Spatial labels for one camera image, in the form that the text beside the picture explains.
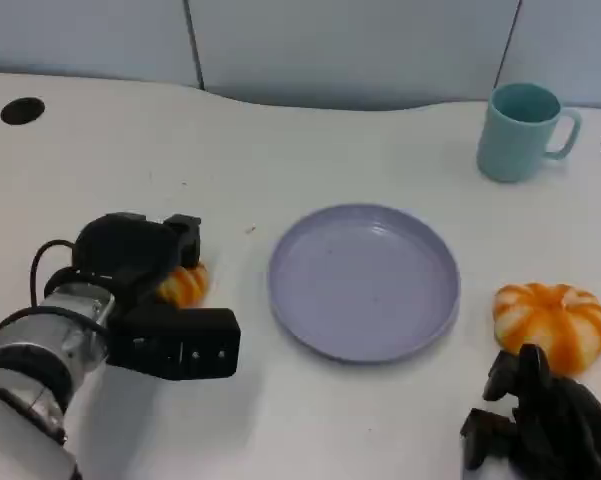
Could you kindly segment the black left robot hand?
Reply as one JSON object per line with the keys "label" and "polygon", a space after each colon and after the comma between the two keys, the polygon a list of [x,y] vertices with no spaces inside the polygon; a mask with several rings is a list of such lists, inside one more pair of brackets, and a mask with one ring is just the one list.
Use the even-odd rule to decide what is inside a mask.
{"label": "black left robot hand", "polygon": [[79,233],[72,267],[124,305],[152,296],[180,267],[200,259],[201,219],[175,214],[161,222],[129,212],[106,214]]}

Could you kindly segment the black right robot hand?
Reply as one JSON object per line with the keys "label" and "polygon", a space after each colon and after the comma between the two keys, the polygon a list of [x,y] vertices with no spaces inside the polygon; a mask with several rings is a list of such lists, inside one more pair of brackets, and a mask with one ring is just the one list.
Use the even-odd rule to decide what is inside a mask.
{"label": "black right robot hand", "polygon": [[510,417],[473,408],[460,430],[463,467],[504,459],[520,479],[601,479],[601,403],[583,384],[550,370],[541,347],[502,350],[483,399],[518,399]]}

